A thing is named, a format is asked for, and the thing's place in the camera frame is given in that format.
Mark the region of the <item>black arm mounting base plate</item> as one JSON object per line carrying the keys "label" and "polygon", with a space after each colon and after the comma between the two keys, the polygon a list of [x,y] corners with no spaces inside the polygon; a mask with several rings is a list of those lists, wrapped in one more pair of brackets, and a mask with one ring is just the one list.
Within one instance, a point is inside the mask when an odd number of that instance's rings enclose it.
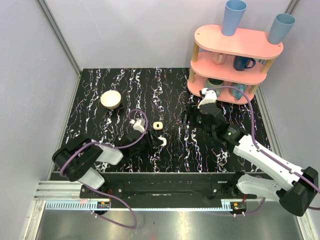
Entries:
{"label": "black arm mounting base plate", "polygon": [[119,198],[132,196],[201,196],[206,199],[242,199],[235,173],[103,173],[98,189]]}

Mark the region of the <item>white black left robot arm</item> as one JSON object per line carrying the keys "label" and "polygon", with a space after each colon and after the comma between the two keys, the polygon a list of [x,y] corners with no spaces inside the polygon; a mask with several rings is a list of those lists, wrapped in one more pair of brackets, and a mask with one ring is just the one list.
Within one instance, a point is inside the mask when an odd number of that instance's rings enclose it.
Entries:
{"label": "white black left robot arm", "polygon": [[52,161],[70,182],[86,184],[95,197],[103,198],[108,193],[108,186],[105,178],[94,169],[95,162],[116,166],[143,151],[164,147],[167,140],[162,136],[157,137],[149,130],[144,135],[134,130],[123,139],[122,144],[125,148],[97,144],[87,135],[80,134],[58,149],[53,154]]}

